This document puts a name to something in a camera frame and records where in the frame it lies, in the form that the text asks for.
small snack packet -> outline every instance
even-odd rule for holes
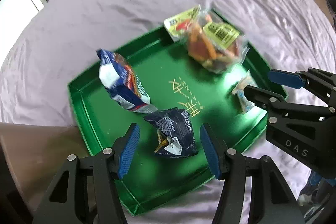
[[[158,109],[126,59],[116,52],[100,49],[99,79],[110,97],[122,108],[139,113],[153,113]]]
[[[188,25],[187,33],[188,54],[213,73],[220,74],[242,63],[246,56],[244,36],[210,9],[200,10]]]
[[[160,110],[144,119],[157,128],[159,145],[154,155],[183,158],[198,153],[189,113],[185,109]]]
[[[189,24],[196,16],[198,16],[200,9],[201,6],[198,5],[164,20],[164,26],[174,42],[177,42],[184,37]]]
[[[257,84],[251,76],[250,70],[247,71],[247,74],[243,78],[241,78],[241,80],[231,92],[233,95],[236,94],[238,96],[241,110],[243,111],[243,113],[250,111],[254,107],[254,103],[247,100],[244,95],[244,88],[246,88],[246,86],[248,85],[257,87]]]

blue snack bag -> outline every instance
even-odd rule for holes
[[[122,108],[139,113],[153,113],[158,109],[126,59],[116,52],[99,49],[99,79],[111,99]]]

das logo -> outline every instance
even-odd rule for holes
[[[290,140],[286,140],[286,146],[295,150],[295,151],[297,151],[298,153],[301,153],[301,155],[304,156],[304,157],[307,156],[307,154],[308,154],[307,149],[303,149],[302,152],[301,152],[298,145],[295,145],[295,146],[293,145],[292,146],[292,142]]]

clear plastic bag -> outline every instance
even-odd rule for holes
[[[188,54],[216,74],[241,64],[248,51],[244,35],[210,8],[200,8],[188,23],[185,35]]]

dark navy snack bag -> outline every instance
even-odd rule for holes
[[[144,119],[157,128],[159,146],[155,155],[182,158],[198,153],[189,113],[185,109],[158,110]]]

